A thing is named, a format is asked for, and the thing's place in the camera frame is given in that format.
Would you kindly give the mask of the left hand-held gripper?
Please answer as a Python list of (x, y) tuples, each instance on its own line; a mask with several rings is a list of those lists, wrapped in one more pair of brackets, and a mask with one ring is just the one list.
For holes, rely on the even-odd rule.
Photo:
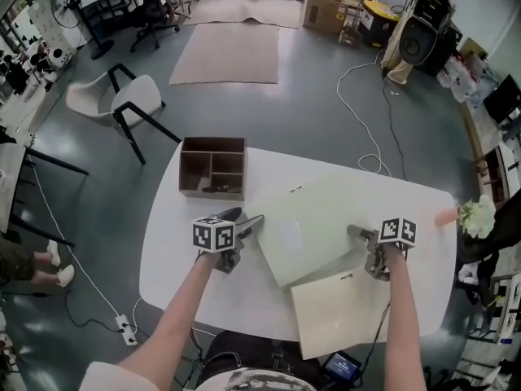
[(192, 222), (193, 246), (200, 253), (217, 255), (216, 269), (226, 274), (230, 274), (240, 261), (243, 242), (239, 237), (248, 237), (253, 228), (265, 220), (264, 215), (257, 215), (236, 225), (242, 213), (241, 207), (234, 207)]

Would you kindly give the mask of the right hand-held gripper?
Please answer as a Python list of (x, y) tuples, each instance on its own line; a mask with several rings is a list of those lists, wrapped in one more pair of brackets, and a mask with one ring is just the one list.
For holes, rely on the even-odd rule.
[(384, 220), (380, 229), (370, 230), (356, 225), (349, 225), (347, 233), (357, 239), (368, 241), (369, 255), (366, 259), (366, 271), (377, 280), (389, 280), (390, 275), (384, 263), (384, 245), (394, 245), (401, 252), (408, 254), (416, 246), (417, 224), (404, 218)]

